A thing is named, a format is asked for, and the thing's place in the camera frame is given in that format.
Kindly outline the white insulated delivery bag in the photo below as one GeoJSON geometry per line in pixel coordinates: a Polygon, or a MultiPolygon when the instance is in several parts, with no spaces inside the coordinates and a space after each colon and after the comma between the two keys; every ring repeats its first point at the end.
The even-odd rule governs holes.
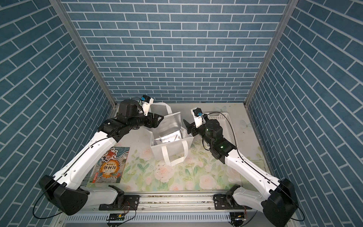
{"type": "Polygon", "coordinates": [[[150,113],[160,114],[161,109],[166,115],[157,128],[150,129],[150,147],[156,160],[163,160],[168,166],[184,162],[189,154],[194,137],[182,126],[181,112],[173,112],[166,103],[153,103],[150,113]]]}

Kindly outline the white plastic basket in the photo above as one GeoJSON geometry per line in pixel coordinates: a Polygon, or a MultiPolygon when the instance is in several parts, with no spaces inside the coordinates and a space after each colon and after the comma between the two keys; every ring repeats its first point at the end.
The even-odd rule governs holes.
{"type": "Polygon", "coordinates": [[[232,127],[231,119],[228,113],[212,113],[208,116],[208,118],[218,120],[220,126],[223,129],[224,138],[226,138],[232,144],[237,145],[234,129],[232,127]]]}

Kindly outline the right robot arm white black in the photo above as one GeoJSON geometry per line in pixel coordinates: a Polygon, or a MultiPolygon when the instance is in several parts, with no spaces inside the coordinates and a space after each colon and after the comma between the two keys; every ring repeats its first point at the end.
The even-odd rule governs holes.
{"type": "Polygon", "coordinates": [[[184,121],[187,132],[199,135],[208,145],[212,156],[237,171],[248,180],[256,192],[234,186],[228,192],[230,205],[248,206],[262,212],[271,224],[284,227],[298,209],[298,199],[294,184],[270,175],[256,166],[237,147],[224,137],[223,128],[216,119],[208,119],[204,124],[184,121]]]}

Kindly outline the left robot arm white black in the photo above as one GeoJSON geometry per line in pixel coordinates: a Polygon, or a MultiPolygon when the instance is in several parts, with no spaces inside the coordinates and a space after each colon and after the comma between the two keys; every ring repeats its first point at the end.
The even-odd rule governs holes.
{"type": "Polygon", "coordinates": [[[116,117],[105,120],[90,142],[65,167],[53,176],[45,175],[40,179],[39,185],[47,200],[69,216],[90,206],[101,206],[106,210],[123,209],[123,190],[114,185],[88,189],[81,183],[99,159],[124,135],[142,126],[159,126],[164,117],[149,111],[153,102],[154,99],[147,95],[139,101],[122,101],[116,117]]]}

